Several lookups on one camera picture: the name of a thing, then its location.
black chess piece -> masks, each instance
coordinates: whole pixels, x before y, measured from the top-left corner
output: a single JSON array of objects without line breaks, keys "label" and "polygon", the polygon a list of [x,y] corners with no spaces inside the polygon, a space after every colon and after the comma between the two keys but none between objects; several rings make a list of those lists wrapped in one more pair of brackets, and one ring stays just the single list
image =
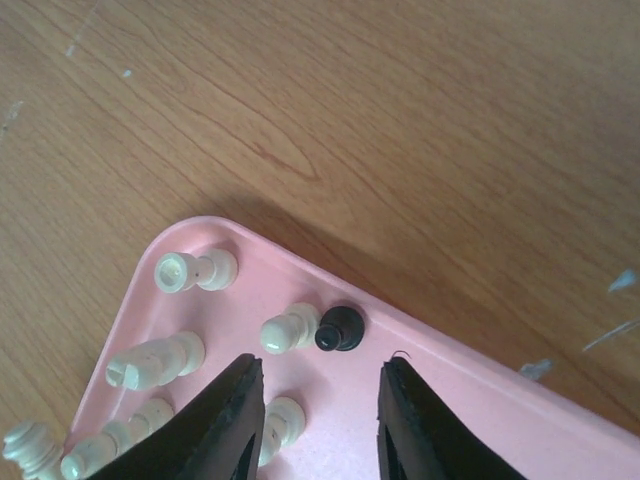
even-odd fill
[{"label": "black chess piece", "polygon": [[347,352],[353,350],[364,337],[364,319],[351,307],[329,309],[320,320],[316,332],[316,345],[320,350]]}]

scratch on table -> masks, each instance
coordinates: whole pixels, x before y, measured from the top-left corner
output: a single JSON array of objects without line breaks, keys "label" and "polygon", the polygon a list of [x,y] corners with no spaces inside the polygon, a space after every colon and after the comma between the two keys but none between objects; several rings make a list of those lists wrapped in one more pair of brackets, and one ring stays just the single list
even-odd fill
[{"label": "scratch on table", "polygon": [[636,283],[636,281],[637,277],[635,272],[631,269],[625,270],[613,281],[613,283],[611,283],[611,285],[609,285],[609,293],[630,287]]},{"label": "scratch on table", "polygon": [[97,0],[96,1],[95,5],[93,6],[91,11],[89,12],[89,15],[87,15],[87,17],[84,19],[84,23],[82,25],[80,25],[80,28],[78,29],[78,31],[76,32],[76,34],[73,37],[73,42],[71,42],[71,45],[69,45],[69,48],[67,48],[67,52],[65,54],[67,57],[70,57],[71,55],[73,55],[73,52],[75,52],[76,45],[78,43],[80,43],[80,39],[82,38],[82,34],[86,30],[86,28],[91,24],[91,20],[93,19],[93,16],[95,15],[96,11],[98,10],[98,7],[100,6],[101,2],[102,2],[102,0]]},{"label": "scratch on table", "polygon": [[518,371],[523,377],[531,380],[540,380],[542,376],[553,368],[553,362],[548,358],[540,360],[538,363],[525,363]]},{"label": "scratch on table", "polygon": [[22,100],[15,102],[13,105],[11,105],[9,111],[4,116],[4,123],[2,124],[2,129],[0,129],[0,145],[2,145],[4,136],[9,131],[9,127],[11,126],[13,121],[18,118],[18,113],[20,112],[20,108],[22,107],[23,103],[24,102]]},{"label": "scratch on table", "polygon": [[623,323],[619,327],[614,328],[610,332],[605,333],[604,335],[596,338],[593,342],[587,344],[582,349],[582,351],[586,352],[587,350],[592,349],[593,347],[595,347],[599,343],[604,342],[605,340],[609,340],[610,338],[613,338],[615,336],[622,335],[624,333],[630,332],[631,330],[633,330],[634,328],[636,328],[639,325],[640,325],[640,320],[631,320],[629,322]]}]

table surface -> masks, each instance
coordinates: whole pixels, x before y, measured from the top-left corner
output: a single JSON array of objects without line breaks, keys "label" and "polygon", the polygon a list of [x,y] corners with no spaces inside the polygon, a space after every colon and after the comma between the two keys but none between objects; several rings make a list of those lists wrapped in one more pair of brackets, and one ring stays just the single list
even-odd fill
[{"label": "table surface", "polygon": [[551,360],[640,434],[640,328],[584,351],[640,317],[640,286],[608,291],[640,269],[639,24],[631,0],[0,0],[2,430],[62,439],[146,246],[220,215]]}]

pink tray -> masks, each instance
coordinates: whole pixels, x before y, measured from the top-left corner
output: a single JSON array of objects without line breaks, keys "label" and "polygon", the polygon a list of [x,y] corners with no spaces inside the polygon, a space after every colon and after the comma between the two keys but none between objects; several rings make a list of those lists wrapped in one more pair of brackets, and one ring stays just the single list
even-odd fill
[{"label": "pink tray", "polygon": [[[236,255],[236,282],[222,292],[194,287],[164,294],[154,284],[166,252],[207,247]],[[368,317],[362,344],[351,352],[313,347],[273,356],[262,350],[262,323],[289,304],[321,311],[338,303]],[[188,329],[207,348],[203,367],[154,391],[131,392],[105,382],[116,352]],[[265,401],[286,394],[308,417],[298,442],[259,470],[260,480],[377,479],[377,396],[380,369],[404,350],[411,364],[459,418],[528,479],[638,479],[640,439],[521,377],[424,323],[321,270],[231,221],[196,217],[165,230],[147,249],[66,440],[69,450],[112,419],[126,420],[146,399],[184,407],[240,353],[264,360]]]}]

fallen chess piece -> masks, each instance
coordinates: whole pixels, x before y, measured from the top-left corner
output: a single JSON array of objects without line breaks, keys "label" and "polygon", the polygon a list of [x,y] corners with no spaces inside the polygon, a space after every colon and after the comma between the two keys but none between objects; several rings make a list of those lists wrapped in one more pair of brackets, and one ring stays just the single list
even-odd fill
[{"label": "fallen chess piece", "polygon": [[188,253],[171,252],[156,263],[154,279],[165,293],[177,293],[198,285],[203,290],[224,290],[238,275],[238,262],[226,250],[212,249],[194,257]]},{"label": "fallen chess piece", "polygon": [[360,345],[364,331],[364,319],[355,308],[333,307],[322,316],[315,341],[318,348],[325,352],[348,352]]},{"label": "fallen chess piece", "polygon": [[87,478],[141,442],[173,417],[171,406],[160,398],[146,402],[124,423],[112,421],[100,433],[87,437],[60,463],[65,480]]},{"label": "fallen chess piece", "polygon": [[294,303],[282,315],[267,320],[260,329],[260,344],[279,355],[294,348],[313,345],[320,323],[320,312],[308,303]]},{"label": "fallen chess piece", "polygon": [[306,426],[302,407],[287,397],[278,397],[267,405],[264,433],[258,465],[269,463],[280,449],[293,445]]},{"label": "fallen chess piece", "polygon": [[105,376],[112,387],[147,390],[196,371],[204,357],[200,337],[180,332],[117,353],[107,365]]},{"label": "fallen chess piece", "polygon": [[25,480],[63,480],[60,473],[62,446],[44,423],[25,421],[4,437],[2,456],[16,462]]}]

